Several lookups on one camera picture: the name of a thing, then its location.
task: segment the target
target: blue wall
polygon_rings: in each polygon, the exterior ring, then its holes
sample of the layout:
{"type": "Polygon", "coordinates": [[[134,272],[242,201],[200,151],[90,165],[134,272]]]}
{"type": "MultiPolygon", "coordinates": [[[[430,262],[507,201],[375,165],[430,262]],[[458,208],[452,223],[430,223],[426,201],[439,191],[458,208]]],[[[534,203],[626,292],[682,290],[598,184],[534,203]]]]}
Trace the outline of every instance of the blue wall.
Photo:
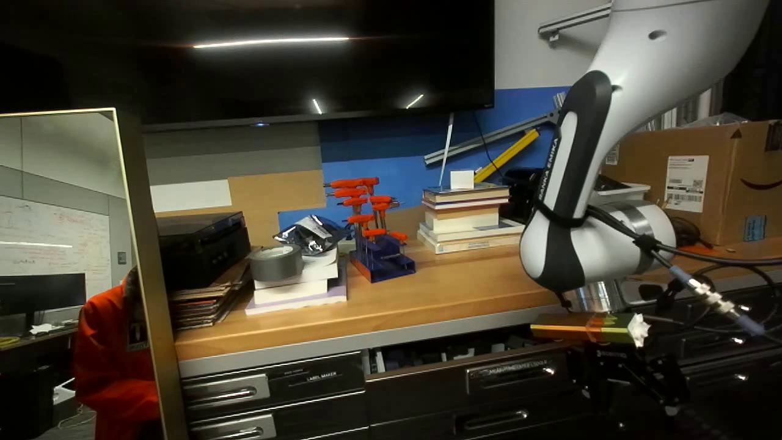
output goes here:
{"type": "MultiPolygon", "coordinates": [[[[488,132],[546,115],[555,109],[555,94],[565,88],[512,88],[495,90],[491,109],[455,113],[452,145],[467,140],[480,140],[488,132]]],[[[393,196],[398,208],[420,204],[420,191],[437,186],[439,163],[425,165],[422,156],[444,147],[447,115],[426,116],[364,116],[364,119],[336,119],[323,121],[323,179],[359,179],[378,175],[375,193],[393,196]]],[[[500,140],[473,149],[447,162],[452,169],[479,169],[507,149],[514,140],[500,140]]],[[[543,169],[546,162],[549,145],[555,140],[552,126],[543,126],[533,147],[522,149],[507,165],[494,174],[497,181],[506,169],[543,169]]],[[[290,225],[303,215],[324,215],[345,219],[347,208],[328,197],[323,209],[287,209],[281,213],[279,225],[290,225]]]]}

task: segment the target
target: label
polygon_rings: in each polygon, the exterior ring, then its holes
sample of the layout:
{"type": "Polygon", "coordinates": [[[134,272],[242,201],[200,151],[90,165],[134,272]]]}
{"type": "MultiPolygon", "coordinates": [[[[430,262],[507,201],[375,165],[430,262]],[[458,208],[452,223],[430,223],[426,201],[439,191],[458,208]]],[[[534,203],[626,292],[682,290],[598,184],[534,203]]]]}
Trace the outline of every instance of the label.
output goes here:
{"type": "Polygon", "coordinates": [[[704,213],[709,156],[667,156],[665,209],[704,213]]]}

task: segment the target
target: red shirt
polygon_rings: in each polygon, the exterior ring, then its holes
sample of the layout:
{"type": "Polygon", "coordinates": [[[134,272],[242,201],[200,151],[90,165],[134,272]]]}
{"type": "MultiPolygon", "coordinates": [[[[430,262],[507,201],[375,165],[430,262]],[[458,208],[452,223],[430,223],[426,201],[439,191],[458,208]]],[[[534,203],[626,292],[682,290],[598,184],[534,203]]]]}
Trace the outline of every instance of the red shirt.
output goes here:
{"type": "Polygon", "coordinates": [[[95,440],[136,440],[159,422],[148,349],[130,349],[125,284],[93,295],[72,341],[75,396],[95,411],[95,440]]]}

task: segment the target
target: cardboard box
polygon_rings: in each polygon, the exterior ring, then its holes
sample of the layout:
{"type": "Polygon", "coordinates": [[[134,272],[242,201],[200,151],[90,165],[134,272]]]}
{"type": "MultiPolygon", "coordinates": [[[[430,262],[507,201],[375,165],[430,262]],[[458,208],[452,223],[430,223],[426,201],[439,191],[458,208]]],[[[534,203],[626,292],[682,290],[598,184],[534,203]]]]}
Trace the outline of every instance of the cardboard box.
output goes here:
{"type": "Polygon", "coordinates": [[[782,236],[782,126],[732,121],[638,132],[604,174],[648,184],[648,201],[701,230],[711,245],[782,236]]]}

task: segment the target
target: person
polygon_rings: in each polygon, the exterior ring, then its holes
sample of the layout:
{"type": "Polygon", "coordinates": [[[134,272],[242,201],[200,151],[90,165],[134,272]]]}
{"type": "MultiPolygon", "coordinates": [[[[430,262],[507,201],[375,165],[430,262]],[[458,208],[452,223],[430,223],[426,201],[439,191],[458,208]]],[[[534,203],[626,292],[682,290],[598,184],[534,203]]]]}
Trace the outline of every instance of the person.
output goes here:
{"type": "Polygon", "coordinates": [[[161,438],[136,269],[81,308],[72,378],[95,411],[95,440],[161,438]]]}

